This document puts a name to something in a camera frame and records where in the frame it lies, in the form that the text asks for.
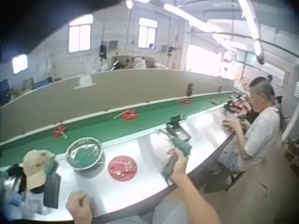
forearm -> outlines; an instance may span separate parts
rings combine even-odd
[[[249,160],[250,156],[245,151],[246,140],[241,126],[235,129],[235,134],[238,139],[238,149],[242,159]]]
[[[175,180],[193,224],[221,224],[212,206],[200,195],[187,175]]]

cap brim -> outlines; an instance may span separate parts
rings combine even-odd
[[[41,171],[26,177],[27,190],[41,187],[46,183],[46,174],[42,169]]]

floor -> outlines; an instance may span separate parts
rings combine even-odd
[[[169,195],[178,198],[178,192]],[[229,190],[203,194],[223,224],[291,224],[299,210],[299,177],[290,169],[283,149],[253,166]]]

stainless steel table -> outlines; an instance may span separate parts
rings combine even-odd
[[[225,118],[222,110],[221,106],[217,106],[181,122],[181,126],[192,136],[187,173],[204,162],[231,134],[221,125]],[[61,175],[59,208],[46,208],[43,215],[35,213],[27,218],[39,221],[72,220],[65,207],[72,191],[87,192],[91,198],[93,214],[101,216],[143,201],[167,188],[161,170],[168,159],[166,152],[173,145],[164,135],[157,133],[160,128],[165,126],[103,143],[105,164],[85,172],[74,171],[66,162],[65,154],[57,156],[57,172]],[[137,174],[130,181],[116,181],[108,173],[108,163],[119,155],[130,156],[137,163]]]

